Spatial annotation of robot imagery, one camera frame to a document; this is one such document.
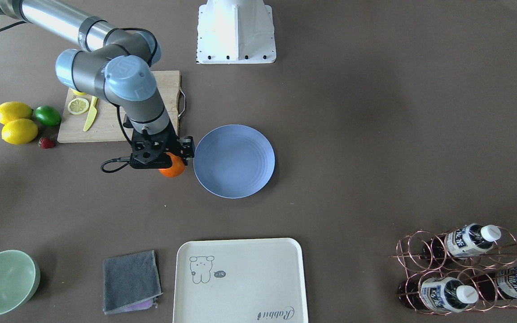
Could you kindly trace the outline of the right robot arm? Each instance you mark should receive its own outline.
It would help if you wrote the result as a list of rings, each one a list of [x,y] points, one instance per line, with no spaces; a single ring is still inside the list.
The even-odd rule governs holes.
[[[123,107],[145,141],[163,148],[179,142],[150,69],[160,59],[150,31],[114,27],[60,0],[0,0],[0,15],[77,43],[57,58],[62,84]]]

